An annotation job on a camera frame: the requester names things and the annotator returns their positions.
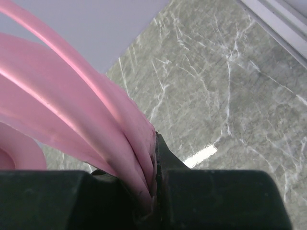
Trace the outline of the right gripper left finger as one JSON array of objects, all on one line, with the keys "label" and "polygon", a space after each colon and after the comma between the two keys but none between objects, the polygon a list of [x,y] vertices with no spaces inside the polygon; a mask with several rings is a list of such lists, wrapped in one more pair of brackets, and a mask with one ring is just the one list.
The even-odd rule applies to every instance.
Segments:
[{"label": "right gripper left finger", "polygon": [[85,171],[1,171],[3,230],[136,230],[120,180]]}]

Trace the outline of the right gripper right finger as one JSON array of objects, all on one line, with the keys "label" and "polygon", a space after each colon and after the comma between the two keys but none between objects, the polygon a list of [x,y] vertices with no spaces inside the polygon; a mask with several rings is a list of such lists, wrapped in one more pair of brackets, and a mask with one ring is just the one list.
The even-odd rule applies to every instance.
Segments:
[{"label": "right gripper right finger", "polygon": [[269,174],[259,170],[194,170],[156,135],[157,197],[163,230],[290,230]]}]

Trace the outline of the pink headphones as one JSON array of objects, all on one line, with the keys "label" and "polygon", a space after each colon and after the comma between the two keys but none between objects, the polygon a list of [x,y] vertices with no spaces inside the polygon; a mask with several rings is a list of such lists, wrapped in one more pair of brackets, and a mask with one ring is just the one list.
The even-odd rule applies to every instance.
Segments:
[{"label": "pink headphones", "polygon": [[124,182],[149,214],[156,132],[127,93],[11,0],[0,11],[42,44],[0,35],[0,121]]}]

